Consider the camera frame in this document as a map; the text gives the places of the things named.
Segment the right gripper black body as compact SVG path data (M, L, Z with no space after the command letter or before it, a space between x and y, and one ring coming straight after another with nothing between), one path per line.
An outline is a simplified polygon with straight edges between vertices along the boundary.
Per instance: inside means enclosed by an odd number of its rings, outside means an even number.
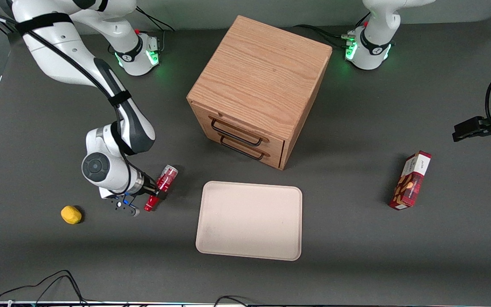
M142 177L143 177L142 194L157 196L156 181L153 181L146 173L142 173Z

